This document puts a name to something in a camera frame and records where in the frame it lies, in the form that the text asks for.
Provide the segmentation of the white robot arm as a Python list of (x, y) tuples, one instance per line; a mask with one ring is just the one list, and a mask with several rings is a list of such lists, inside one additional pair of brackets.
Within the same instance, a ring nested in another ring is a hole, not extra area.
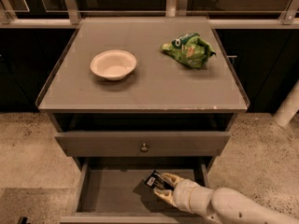
[(299, 224), (298, 218), (261, 206), (233, 189), (210, 189), (169, 173), (160, 177), (171, 189), (155, 187), (159, 198), (208, 224)]

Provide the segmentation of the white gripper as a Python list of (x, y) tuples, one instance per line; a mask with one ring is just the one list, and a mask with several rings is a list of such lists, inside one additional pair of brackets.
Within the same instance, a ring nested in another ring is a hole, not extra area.
[(196, 215), (214, 215), (212, 207), (213, 189), (198, 185), (190, 179), (170, 173), (162, 173), (162, 179), (167, 182), (171, 189), (157, 189), (153, 192), (166, 203), (177, 207), (180, 211)]

